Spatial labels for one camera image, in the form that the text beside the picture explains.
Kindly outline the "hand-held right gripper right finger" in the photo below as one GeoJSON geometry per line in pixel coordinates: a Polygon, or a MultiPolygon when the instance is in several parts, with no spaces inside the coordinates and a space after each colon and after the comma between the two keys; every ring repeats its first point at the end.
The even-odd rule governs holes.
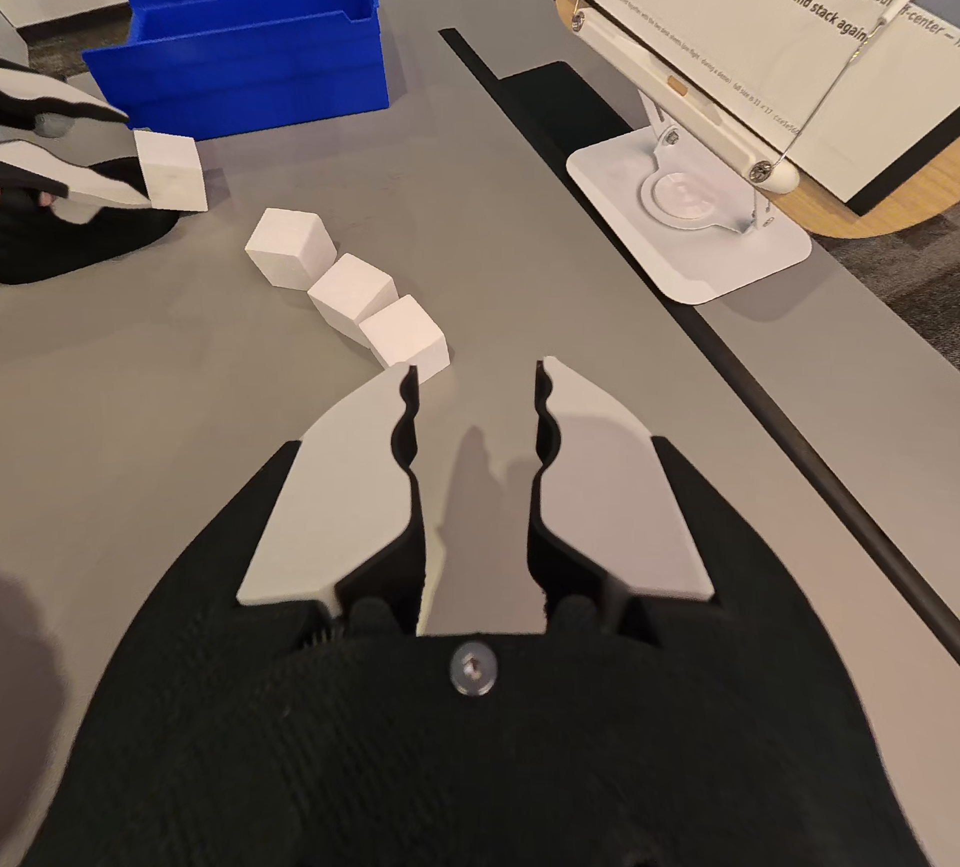
{"type": "Polygon", "coordinates": [[[527,567],[551,620],[569,597],[609,631],[644,631],[646,598],[710,602],[714,583],[650,429],[558,357],[538,361],[527,567]]]}

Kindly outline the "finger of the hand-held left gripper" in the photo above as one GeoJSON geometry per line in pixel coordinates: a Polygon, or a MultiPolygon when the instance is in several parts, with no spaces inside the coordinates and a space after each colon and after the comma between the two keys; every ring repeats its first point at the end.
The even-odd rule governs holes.
{"type": "Polygon", "coordinates": [[[2,189],[33,190],[95,208],[150,209],[146,193],[121,179],[65,161],[26,140],[1,143],[2,189]]]}
{"type": "Polygon", "coordinates": [[[1,60],[1,124],[32,130],[37,114],[55,113],[78,119],[129,124],[123,110],[12,60],[1,60]]]}

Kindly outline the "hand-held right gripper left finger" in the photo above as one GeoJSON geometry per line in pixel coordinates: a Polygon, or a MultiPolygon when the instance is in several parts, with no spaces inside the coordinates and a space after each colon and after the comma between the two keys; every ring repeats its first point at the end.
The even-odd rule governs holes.
{"type": "Polygon", "coordinates": [[[245,607],[315,601],[332,619],[381,599],[417,631],[425,523],[412,470],[418,370],[383,370],[302,435],[236,599],[245,607]]]}

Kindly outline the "white hard foam cube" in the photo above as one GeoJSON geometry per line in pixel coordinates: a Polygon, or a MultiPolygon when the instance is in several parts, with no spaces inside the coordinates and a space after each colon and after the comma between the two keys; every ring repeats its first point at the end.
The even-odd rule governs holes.
{"type": "Polygon", "coordinates": [[[244,250],[272,286],[301,292],[315,285],[338,257],[318,214],[272,207],[264,210],[244,250]]]}
{"type": "Polygon", "coordinates": [[[384,369],[407,364],[424,384],[450,367],[445,334],[412,296],[405,295],[359,325],[369,348],[384,369]]]}
{"type": "Polygon", "coordinates": [[[206,213],[209,201],[196,142],[149,129],[133,132],[138,163],[155,210],[206,213]]]}
{"type": "Polygon", "coordinates": [[[389,273],[351,253],[343,253],[309,288],[308,297],[332,329],[369,348],[361,325],[399,299],[389,273]]]}

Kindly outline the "blue plastic bin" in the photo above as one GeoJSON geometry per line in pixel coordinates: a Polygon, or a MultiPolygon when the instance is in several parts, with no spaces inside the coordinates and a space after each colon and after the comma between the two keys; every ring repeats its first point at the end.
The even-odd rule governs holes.
{"type": "Polygon", "coordinates": [[[386,109],[378,0],[127,0],[82,53],[132,129],[194,141],[386,109]]]}

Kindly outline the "white and wooden document stand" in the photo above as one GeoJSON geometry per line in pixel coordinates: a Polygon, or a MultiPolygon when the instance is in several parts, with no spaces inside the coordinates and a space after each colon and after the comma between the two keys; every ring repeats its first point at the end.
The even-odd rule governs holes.
{"type": "MultiPolygon", "coordinates": [[[[909,0],[895,0],[849,58],[909,0]]],[[[639,131],[577,149],[575,185],[667,298],[699,306],[799,265],[812,235],[877,237],[958,203],[958,140],[856,213],[785,164],[698,87],[591,2],[556,0],[573,35],[638,90],[639,131]]]]}

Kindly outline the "printed instruction sheet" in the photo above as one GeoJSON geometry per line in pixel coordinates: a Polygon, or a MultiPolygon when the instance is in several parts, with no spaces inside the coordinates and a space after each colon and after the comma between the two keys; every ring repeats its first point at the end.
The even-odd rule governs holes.
{"type": "Polygon", "coordinates": [[[584,0],[855,213],[958,141],[959,0],[584,0]]]}

